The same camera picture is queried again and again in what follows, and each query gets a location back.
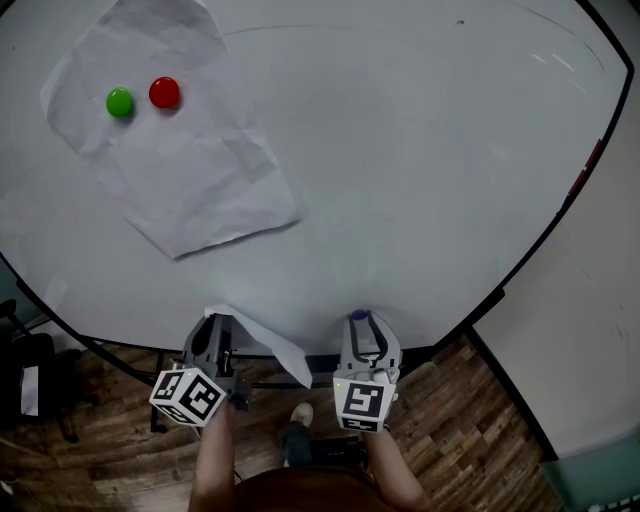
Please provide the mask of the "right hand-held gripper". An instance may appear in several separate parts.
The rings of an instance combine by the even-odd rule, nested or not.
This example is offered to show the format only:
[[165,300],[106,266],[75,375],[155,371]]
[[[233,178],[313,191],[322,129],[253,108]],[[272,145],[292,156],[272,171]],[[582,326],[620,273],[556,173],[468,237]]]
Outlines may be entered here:
[[333,374],[339,426],[380,433],[397,399],[402,350],[396,335],[371,310],[367,319],[348,316],[343,326],[340,362]]

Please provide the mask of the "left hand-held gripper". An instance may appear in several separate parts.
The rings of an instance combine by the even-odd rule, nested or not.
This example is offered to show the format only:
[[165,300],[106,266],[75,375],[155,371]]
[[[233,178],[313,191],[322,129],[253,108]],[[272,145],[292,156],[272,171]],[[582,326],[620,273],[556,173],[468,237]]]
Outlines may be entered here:
[[251,384],[230,364],[233,319],[213,314],[186,339],[181,357],[159,374],[149,402],[175,423],[204,427],[223,403],[247,411]]

